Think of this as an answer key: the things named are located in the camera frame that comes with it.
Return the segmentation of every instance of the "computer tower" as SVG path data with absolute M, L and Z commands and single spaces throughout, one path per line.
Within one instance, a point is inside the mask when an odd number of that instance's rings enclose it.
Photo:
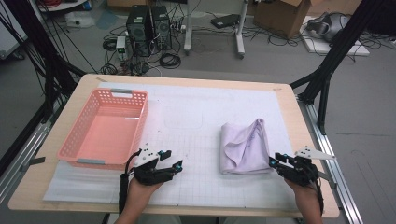
M 171 29 L 168 12 L 165 6 L 151 8 L 152 23 L 154 27 L 154 38 L 157 49 L 171 49 Z
M 153 39 L 149 6 L 134 5 L 126 22 L 129 38 L 131 40 L 134 56 L 148 57 L 149 44 Z

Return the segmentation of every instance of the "robotic hand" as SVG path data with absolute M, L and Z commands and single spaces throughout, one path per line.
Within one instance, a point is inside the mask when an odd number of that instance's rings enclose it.
M 153 150 L 139 149 L 134 153 L 125 165 L 125 172 L 120 176 L 120 197 L 119 197 L 119 212 L 121 214 L 124 209 L 126 198 L 128 195 L 129 176 L 134 174 L 139 183 L 147 186 L 155 185 L 158 183 L 166 182 L 173 179 L 173 176 L 180 173 L 183 168 L 181 164 L 183 161 L 178 161 L 173 164 L 172 167 L 157 170 L 155 166 L 158 161 L 163 161 L 169 158 L 172 151 L 166 152 L 159 151 L 154 152 Z M 133 157 L 138 156 L 134 163 L 134 167 L 128 171 L 129 165 Z
M 140 156 L 134 163 L 134 178 L 136 178 L 143 185 L 155 185 L 173 179 L 173 176 L 180 173 L 183 168 L 181 164 L 183 161 L 178 161 L 170 168 L 155 169 L 158 160 L 163 161 L 171 156 L 171 151 L 159 151 L 154 154 L 148 148 L 143 149 Z
M 313 188 L 315 188 L 318 193 L 320 213 L 323 213 L 324 204 L 318 178 L 322 177 L 329 181 L 329 177 L 320 172 L 315 164 L 312 164 L 312 159 L 333 160 L 335 157 L 315 149 L 305 147 L 304 149 L 297 151 L 296 157 L 294 158 L 288 156 L 287 154 L 282 155 L 280 153 L 276 153 L 275 158 L 269 158 L 269 165 L 270 167 L 276 169 L 280 176 L 283 176 L 289 181 L 300 186 L 305 187 L 315 183 Z

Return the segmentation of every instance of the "human hand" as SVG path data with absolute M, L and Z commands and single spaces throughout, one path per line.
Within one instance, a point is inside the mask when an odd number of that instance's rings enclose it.
M 163 183 L 146 186 L 142 185 L 135 178 L 131 180 L 128 188 L 128 197 L 126 199 L 125 207 L 116 224 L 135 223 L 149 203 L 149 199 Z
M 320 205 L 317 191 L 313 187 L 303 187 L 285 179 L 285 182 L 293 189 L 296 204 L 306 224 L 321 224 Z

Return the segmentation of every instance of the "black wire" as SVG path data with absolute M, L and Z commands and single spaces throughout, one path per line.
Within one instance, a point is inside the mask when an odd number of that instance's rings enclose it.
M 26 43 L 23 41 L 23 39 L 21 38 L 21 36 L 18 34 L 18 32 L 15 31 L 15 29 L 12 26 L 12 22 L 11 20 L 9 21 L 5 21 L 5 17 L 3 16 L 3 14 L 0 13 L 0 21 L 3 23 L 3 25 L 12 33 L 14 33 L 16 36 L 14 36 L 17 40 L 17 42 L 19 42 L 21 44 L 21 46 L 25 49 L 25 53 L 27 54 L 27 56 L 29 57 L 30 61 L 33 64 L 33 67 L 35 68 L 35 75 L 37 77 L 38 80 L 38 84 L 40 86 L 40 89 L 42 90 L 43 94 L 46 95 L 46 92 L 44 90 L 43 84 L 40 80 L 40 76 L 45 77 L 45 74 L 43 74 L 42 68 L 39 67 L 39 65 L 37 63 L 39 63 L 39 57 L 35 54 L 33 54 L 33 50 L 30 49 Z
M 160 58 L 160 66 L 166 69 L 175 69 L 181 65 L 181 59 L 175 54 L 165 53 Z
M 61 29 L 61 31 L 64 33 L 64 35 L 67 37 L 67 39 L 69 39 L 70 43 L 72 43 L 72 45 L 76 48 L 76 50 L 79 52 L 79 54 L 85 60 L 85 62 L 87 62 L 87 64 L 91 67 L 91 69 L 97 74 L 98 72 L 96 71 L 96 69 L 93 68 L 92 64 L 88 61 L 88 59 L 81 52 L 81 50 L 76 46 L 76 44 L 73 42 L 73 40 L 70 38 L 70 36 L 64 31 L 64 29 L 61 27 L 61 25 L 57 21 L 54 21 L 54 22 L 58 26 L 58 28 Z
M 199 0 L 198 4 L 195 6 L 195 8 L 192 10 L 192 12 L 193 12 L 196 8 L 198 8 L 198 6 L 199 6 L 200 4 L 201 4 L 201 0 Z
M 208 11 L 207 11 L 206 13 L 207 13 L 207 14 L 211 14 L 211 15 L 214 16 L 215 18 L 218 18 L 218 16 L 216 16 L 215 13 L 213 13 L 213 12 L 208 12 Z
M 177 39 L 174 35 L 173 35 L 172 37 L 176 40 L 176 42 L 177 42 L 177 44 L 178 44 L 178 49 L 177 49 L 177 50 L 172 49 L 172 50 L 174 50 L 174 51 L 175 51 L 175 54 L 178 55 L 178 53 L 179 53 L 180 50 L 181 50 L 181 44 L 180 44 L 180 41 L 178 41 L 178 39 Z
M 7 11 L 6 11 L 6 7 L 3 5 L 3 1 L 0 1 L 0 4 L 1 4 L 1 7 L 3 8 L 3 10 L 6 12 L 9 25 L 11 26 L 12 29 L 14 29 L 14 27 L 12 26 L 11 18 L 8 16 L 8 13 L 7 13 Z
M 44 5 L 44 9 L 46 10 L 47 13 L 49 12 L 48 7 L 47 7 L 46 5 Z M 55 24 L 54 24 L 53 19 L 50 18 L 50 20 L 51 20 L 51 22 L 52 22 L 52 25 L 55 27 Z M 54 37 L 54 35 L 52 34 L 52 31 L 50 30 L 50 28 L 48 27 L 47 22 L 45 21 L 44 23 L 46 24 L 47 28 L 49 29 L 49 33 L 50 33 L 50 35 L 51 35 L 51 37 L 52 37 L 52 39 L 53 39 L 53 42 L 55 43 L 55 45 L 56 45 L 58 51 L 61 53 L 62 57 L 63 57 L 63 58 L 65 57 L 66 60 L 69 62 L 69 59 L 68 59 L 67 54 L 66 54 L 66 51 L 64 50 L 64 44 L 63 44 L 61 38 L 59 37 L 58 29 L 55 28 L 54 30 L 55 30 L 56 36 L 58 36 L 59 43 L 60 43 L 60 45 L 61 45 L 62 50 L 64 51 L 64 53 L 62 53 L 61 49 L 59 48 L 58 42 L 55 40 L 55 37 Z
M 116 46 L 117 46 L 117 38 L 106 39 L 102 44 L 102 47 L 108 51 L 115 51 Z
M 221 31 L 221 30 L 214 30 L 211 28 L 206 28 L 206 27 L 198 27 L 198 29 L 192 29 L 194 32 L 197 31 L 209 31 L 212 33 L 217 33 L 217 34 L 233 34 L 233 32 L 235 31 L 235 27 L 233 27 L 233 29 L 231 31 Z
M 183 9 L 181 8 L 181 5 L 180 5 L 180 4 L 178 4 L 178 8 L 180 9 L 180 12 L 181 12 L 181 14 L 183 15 L 183 17 L 182 17 L 182 18 L 184 18 L 184 17 L 185 17 L 185 15 L 184 15 Z
M 4 17 L 4 15 L 3 15 L 2 13 L 0 13 L 0 19 L 2 19 L 2 22 L 4 23 L 3 25 L 4 25 L 11 33 L 13 33 L 13 34 L 15 35 L 15 36 L 14 36 L 15 39 L 17 40 L 17 42 L 20 43 L 20 45 L 23 46 L 23 48 L 25 49 L 25 51 L 27 51 L 26 53 L 30 53 L 30 55 L 28 55 L 28 56 L 29 56 L 29 57 L 35 58 L 35 60 L 36 60 L 42 67 L 44 67 L 44 63 L 42 62 L 40 56 L 39 56 L 36 52 L 34 52 L 28 45 L 24 44 L 25 41 L 23 40 L 22 36 L 14 29 L 14 27 L 13 27 L 13 25 L 12 25 L 12 22 L 11 22 L 11 19 L 9 18 L 8 13 L 7 13 L 7 11 L 6 11 L 5 7 L 4 7 L 4 5 L 3 5 L 3 4 L 1 4 L 1 5 L 2 5 L 3 10 L 6 12 L 7 17 L 8 17 L 8 21 L 7 21 L 6 18 Z
M 321 192 L 320 184 L 318 180 L 315 181 L 315 185 L 317 186 L 317 195 L 319 200 L 320 214 L 323 215 L 324 203 L 323 203 L 323 195 Z
M 114 33 L 113 33 L 114 31 L 119 30 L 119 29 L 121 29 L 121 28 L 124 28 L 124 29 L 123 29 L 119 34 L 114 34 Z M 120 26 L 120 27 L 117 27 L 117 28 L 115 28 L 115 29 L 112 29 L 112 30 L 110 31 L 110 33 L 111 33 L 112 35 L 119 36 L 119 35 L 122 35 L 122 33 L 124 33 L 125 31 L 126 31 L 125 26 L 122 25 L 122 26 Z
M 101 72 L 101 74 L 105 74 L 105 75 L 116 75 L 119 71 L 117 70 L 117 68 L 116 68 L 116 66 L 114 64 L 110 63 L 111 59 L 113 58 L 114 54 L 116 53 L 116 46 L 115 46 L 115 44 L 113 46 L 113 43 L 112 42 L 109 43 L 109 40 L 107 40 L 107 41 L 104 42 L 103 48 L 106 50 L 106 53 L 105 53 L 105 65 L 103 65 L 100 68 L 100 72 Z M 113 51 L 113 53 L 111 54 L 110 58 L 108 58 L 108 55 L 107 55 L 107 53 L 109 51 Z
M 29 17 L 32 17 L 32 16 L 36 16 L 36 14 L 33 12 L 33 10 L 30 11 L 29 9 L 26 9 L 26 11 L 21 11 L 21 18 L 26 19 L 26 17 L 29 18 Z M 35 68 L 35 73 L 36 73 L 38 82 L 40 84 L 41 90 L 43 91 L 44 95 L 49 97 L 49 94 L 43 88 L 43 84 L 41 83 L 40 76 L 42 76 L 45 79 L 51 77 L 51 75 L 47 74 L 47 69 L 46 70 L 44 70 L 44 69 L 45 68 L 51 68 L 51 67 L 52 67 L 51 69 L 53 69 L 54 65 L 45 63 L 43 58 L 42 58 L 42 56 L 41 56 L 41 54 L 39 52 L 37 52 L 37 49 L 35 48 L 35 45 L 34 45 L 35 50 L 32 50 L 26 44 L 26 41 L 24 41 L 23 38 L 18 34 L 18 32 L 15 31 L 15 29 L 12 28 L 9 31 L 14 35 L 14 37 L 17 39 L 17 41 L 20 43 L 20 45 L 23 46 L 23 48 L 25 49 L 26 54 L 30 58 L 30 60 L 31 60 L 31 62 L 32 62 L 34 68 Z M 33 37 L 31 37 L 31 36 L 29 36 L 29 37 L 30 38 L 39 38 L 40 36 L 37 36 L 36 34 L 33 34 Z M 51 63 L 53 61 L 51 59 L 48 59 L 47 62 Z M 51 77 L 50 81 L 51 81 L 50 87 L 53 88 L 54 91 L 59 92 L 61 94 L 61 96 L 63 95 L 64 97 L 68 98 L 67 94 L 69 94 L 69 90 L 67 90 L 67 89 L 65 89 L 64 87 L 61 86 L 61 84 L 59 83 L 60 80 L 53 79 L 53 77 Z
M 128 161 L 127 161 L 126 164 L 125 164 L 125 174 L 126 174 L 126 175 L 128 174 L 128 169 L 129 169 L 129 165 L 130 165 L 130 163 L 131 163 L 131 160 L 132 160 L 134 157 L 140 155 L 140 152 L 141 152 L 141 151 L 142 151 L 142 149 L 139 148 L 139 150 L 138 150 L 136 153 L 132 154 L 131 157 L 129 157 Z
M 174 7 L 174 10 L 175 10 L 175 11 L 173 12 L 171 21 L 173 21 L 173 19 L 174 19 L 174 17 L 175 17 L 175 14 L 176 14 L 176 12 L 177 12 L 177 4 L 178 4 L 178 3 L 176 3 L 176 6 Z

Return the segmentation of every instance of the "folded towel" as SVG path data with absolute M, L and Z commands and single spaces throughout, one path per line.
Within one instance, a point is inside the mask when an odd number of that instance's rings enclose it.
M 268 173 L 273 170 L 268 160 L 263 119 L 256 119 L 249 127 L 230 123 L 221 126 L 220 171 L 223 174 Z

